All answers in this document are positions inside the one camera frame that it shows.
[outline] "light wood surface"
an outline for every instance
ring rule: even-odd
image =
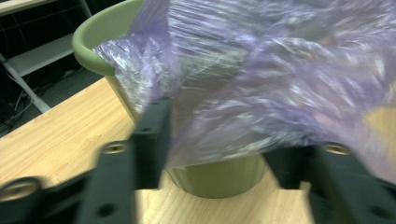
[[[0,3],[0,16],[24,10],[29,7],[37,7],[56,0],[8,0]]]
[[[389,116],[391,121],[382,120]],[[395,110],[385,109],[369,117],[386,136],[396,136]],[[125,139],[133,126],[101,79],[0,139],[0,184],[41,175],[47,177],[48,186],[56,185],[93,167],[96,149]],[[139,190],[136,195],[140,223],[312,223],[305,192],[278,189],[271,173],[253,189],[228,199],[192,196],[166,175],[161,189]]]

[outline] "white shelf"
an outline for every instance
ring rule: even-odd
[[[30,7],[38,7],[56,0],[7,0],[0,3],[0,16],[5,16]]]
[[[50,63],[72,54],[73,34],[56,39],[43,46],[31,49],[23,54],[8,59],[7,62],[20,77],[26,76]]]

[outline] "mounting hole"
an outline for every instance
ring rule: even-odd
[[[0,202],[9,202],[24,198],[28,195],[33,194],[37,189],[37,183],[29,181],[11,185],[6,189],[0,191]]]
[[[142,132],[143,133],[148,133],[148,132],[151,132],[151,129],[150,128],[144,128],[144,129],[142,129]]]
[[[326,151],[338,154],[338,155],[349,155],[350,152],[342,146],[337,146],[337,145],[327,145],[325,147]]]
[[[103,204],[99,207],[97,215],[99,217],[109,217],[116,211],[116,207],[111,203]]]
[[[376,215],[377,217],[382,217],[387,220],[393,219],[393,215],[387,211],[387,209],[382,208],[380,206],[370,206],[369,211]]]
[[[125,151],[126,146],[121,144],[111,145],[105,148],[105,154],[116,154]]]

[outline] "translucent plastic wrap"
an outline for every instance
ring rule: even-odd
[[[362,113],[394,100],[395,42],[390,0],[146,0],[95,51],[138,112],[172,97],[169,167],[334,141],[390,180]]]

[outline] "plastic bag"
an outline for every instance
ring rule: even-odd
[[[334,141],[390,180],[362,113],[394,100],[395,41],[390,0],[146,0],[94,50],[138,112],[173,99],[169,167]]]

